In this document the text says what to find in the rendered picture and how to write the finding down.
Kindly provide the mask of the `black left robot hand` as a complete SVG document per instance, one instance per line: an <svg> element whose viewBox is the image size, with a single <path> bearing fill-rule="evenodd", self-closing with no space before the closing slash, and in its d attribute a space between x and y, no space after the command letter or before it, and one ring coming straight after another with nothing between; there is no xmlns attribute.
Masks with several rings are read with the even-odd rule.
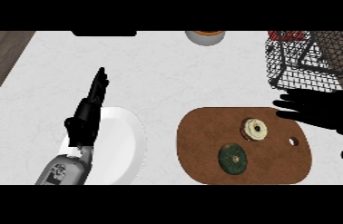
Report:
<svg viewBox="0 0 343 224"><path fill-rule="evenodd" d="M100 109L106 96L106 88L107 75L104 68L100 67L93 77L88 95L79 100L73 116L63 121L69 147L93 146L99 131Z"/></svg>

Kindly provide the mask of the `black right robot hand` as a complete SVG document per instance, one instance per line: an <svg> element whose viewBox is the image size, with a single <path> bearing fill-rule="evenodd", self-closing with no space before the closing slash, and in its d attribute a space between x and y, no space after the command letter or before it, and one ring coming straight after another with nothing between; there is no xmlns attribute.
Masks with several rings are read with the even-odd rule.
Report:
<svg viewBox="0 0 343 224"><path fill-rule="evenodd" d="M343 136L343 91L288 89L272 104L283 108L276 111L279 118L334 130Z"/></svg>

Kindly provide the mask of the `cream frosted cupcake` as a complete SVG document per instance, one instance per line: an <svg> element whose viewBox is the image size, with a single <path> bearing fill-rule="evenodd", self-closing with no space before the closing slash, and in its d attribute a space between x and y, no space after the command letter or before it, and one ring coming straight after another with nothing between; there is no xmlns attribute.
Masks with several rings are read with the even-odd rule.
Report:
<svg viewBox="0 0 343 224"><path fill-rule="evenodd" d="M245 119L240 124L240 134L248 141L261 141L267 135L264 122L254 118Z"/></svg>

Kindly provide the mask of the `red item in basket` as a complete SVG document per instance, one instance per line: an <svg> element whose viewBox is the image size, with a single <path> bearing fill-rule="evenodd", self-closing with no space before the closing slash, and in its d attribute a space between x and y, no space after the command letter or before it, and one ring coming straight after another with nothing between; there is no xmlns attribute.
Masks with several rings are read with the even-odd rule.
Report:
<svg viewBox="0 0 343 224"><path fill-rule="evenodd" d="M303 31L269 31L267 35L272 41L294 42L306 40Z"/></svg>

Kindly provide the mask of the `brown wooden cutting board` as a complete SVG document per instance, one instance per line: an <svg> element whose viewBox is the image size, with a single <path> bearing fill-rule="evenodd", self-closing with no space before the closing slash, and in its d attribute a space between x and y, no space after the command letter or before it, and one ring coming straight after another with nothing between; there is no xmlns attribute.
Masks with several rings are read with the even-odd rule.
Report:
<svg viewBox="0 0 343 224"><path fill-rule="evenodd" d="M245 119L260 120L267 134L246 141L239 128ZM218 151L226 143L238 144L248 165L238 175L218 164ZM183 170L204 184L294 184L310 170L311 156L300 126L276 116L269 107L206 107L192 110L177 129L177 155Z"/></svg>

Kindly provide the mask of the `white plate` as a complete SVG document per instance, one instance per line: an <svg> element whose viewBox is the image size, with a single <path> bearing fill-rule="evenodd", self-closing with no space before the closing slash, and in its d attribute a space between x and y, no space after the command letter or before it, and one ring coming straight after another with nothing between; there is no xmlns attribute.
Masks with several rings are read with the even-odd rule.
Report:
<svg viewBox="0 0 343 224"><path fill-rule="evenodd" d="M103 108L93 145L93 168L84 184L130 184L140 171L146 149L144 128L136 115L121 107Z"/></svg>

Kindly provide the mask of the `dark green round squash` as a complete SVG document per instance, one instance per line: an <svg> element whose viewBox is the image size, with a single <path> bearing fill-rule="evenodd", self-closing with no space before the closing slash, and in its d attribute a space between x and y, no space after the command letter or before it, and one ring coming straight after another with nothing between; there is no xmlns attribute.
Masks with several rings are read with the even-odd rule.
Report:
<svg viewBox="0 0 343 224"><path fill-rule="evenodd" d="M246 154L242 147L235 143L226 143L218 150L218 164L221 170L230 175L239 175L248 165Z"/></svg>

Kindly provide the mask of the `grey cup with orange content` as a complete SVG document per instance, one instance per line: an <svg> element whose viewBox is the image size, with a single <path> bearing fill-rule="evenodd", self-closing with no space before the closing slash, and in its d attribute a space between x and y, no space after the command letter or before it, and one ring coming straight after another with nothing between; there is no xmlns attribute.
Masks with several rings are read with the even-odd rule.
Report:
<svg viewBox="0 0 343 224"><path fill-rule="evenodd" d="M224 37L224 31L215 31L215 32L186 31L184 34L189 40L195 44L202 46L211 46L217 44Z"/></svg>

